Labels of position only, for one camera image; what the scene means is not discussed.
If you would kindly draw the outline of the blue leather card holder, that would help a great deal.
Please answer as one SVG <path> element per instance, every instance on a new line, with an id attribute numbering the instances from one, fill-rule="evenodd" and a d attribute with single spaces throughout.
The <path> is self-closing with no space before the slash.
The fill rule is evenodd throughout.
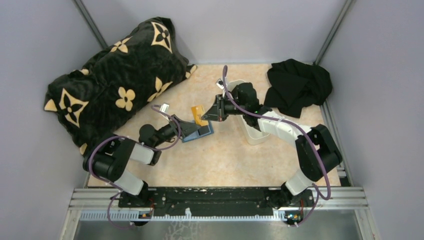
<path id="1" fill-rule="evenodd" d="M 213 129 L 212 123 L 211 121 L 208 121 L 208 125 L 201 126 L 200 129 L 198 129 L 196 132 L 184 137 L 182 139 L 182 142 L 186 143 L 186 142 L 194 141 L 194 140 L 212 135 L 213 133 L 214 133 L 214 129 Z"/>

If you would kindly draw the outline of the gold credit card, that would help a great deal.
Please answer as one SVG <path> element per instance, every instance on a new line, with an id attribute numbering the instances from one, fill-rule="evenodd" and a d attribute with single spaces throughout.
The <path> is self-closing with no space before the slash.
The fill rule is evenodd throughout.
<path id="1" fill-rule="evenodd" d="M 201 127 L 205 127 L 209 125 L 209 122 L 207 120 L 202 119 L 202 116 L 205 114 L 204 106 L 202 104 L 192 106 L 191 112 L 194 118 L 194 122 L 197 125 Z"/>

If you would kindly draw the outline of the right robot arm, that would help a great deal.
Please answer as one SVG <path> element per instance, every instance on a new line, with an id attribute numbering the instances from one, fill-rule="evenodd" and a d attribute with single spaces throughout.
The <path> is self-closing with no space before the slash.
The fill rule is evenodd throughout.
<path id="1" fill-rule="evenodd" d="M 230 115 L 242 116 L 249 129 L 257 133 L 271 134 L 291 144 L 297 152 L 300 169 L 287 180 L 282 188 L 291 196 L 299 195 L 342 162 L 342 155 L 328 128 L 322 124 L 314 127 L 297 124 L 274 110 L 260 104 L 257 92 L 250 82 L 223 83 L 202 120 L 223 122 Z"/>

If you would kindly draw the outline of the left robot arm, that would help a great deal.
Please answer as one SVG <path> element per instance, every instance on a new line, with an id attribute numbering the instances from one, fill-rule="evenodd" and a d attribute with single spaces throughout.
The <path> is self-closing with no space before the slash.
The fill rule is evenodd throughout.
<path id="1" fill-rule="evenodd" d="M 82 167 L 93 177 L 140 197 L 147 192 L 148 184 L 127 170 L 128 162 L 133 160 L 154 166 L 164 150 L 158 148 L 159 145 L 183 139 L 200 128 L 200 125 L 181 120 L 173 114 L 168 124 L 160 129 L 151 124 L 143 125 L 139 129 L 138 141 L 108 133 L 84 154 Z"/>

